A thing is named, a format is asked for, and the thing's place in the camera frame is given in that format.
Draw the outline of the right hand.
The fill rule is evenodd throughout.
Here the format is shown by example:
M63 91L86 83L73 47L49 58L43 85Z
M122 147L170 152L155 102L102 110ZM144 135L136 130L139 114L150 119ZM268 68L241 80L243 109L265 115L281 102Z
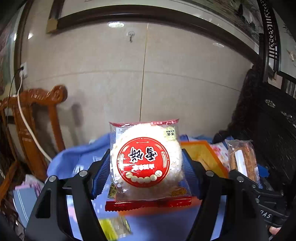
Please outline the right hand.
M272 235L276 235L279 231L280 231L281 227L273 227L273 226L270 226L269 228L269 232L272 234Z

